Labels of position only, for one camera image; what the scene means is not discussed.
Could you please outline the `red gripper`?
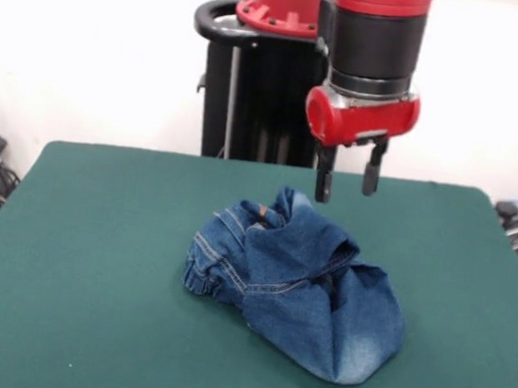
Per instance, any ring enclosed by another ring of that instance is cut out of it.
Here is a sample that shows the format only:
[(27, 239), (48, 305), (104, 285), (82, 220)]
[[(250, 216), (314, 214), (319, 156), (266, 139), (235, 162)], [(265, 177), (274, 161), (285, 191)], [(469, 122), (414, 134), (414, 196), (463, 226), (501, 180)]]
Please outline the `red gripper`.
[[(406, 84), (329, 77), (306, 97), (306, 115), (317, 148), (316, 202), (329, 202), (337, 146), (360, 145), (408, 133), (416, 125), (421, 97)], [(377, 141), (366, 164), (361, 191), (376, 193), (388, 140)]]

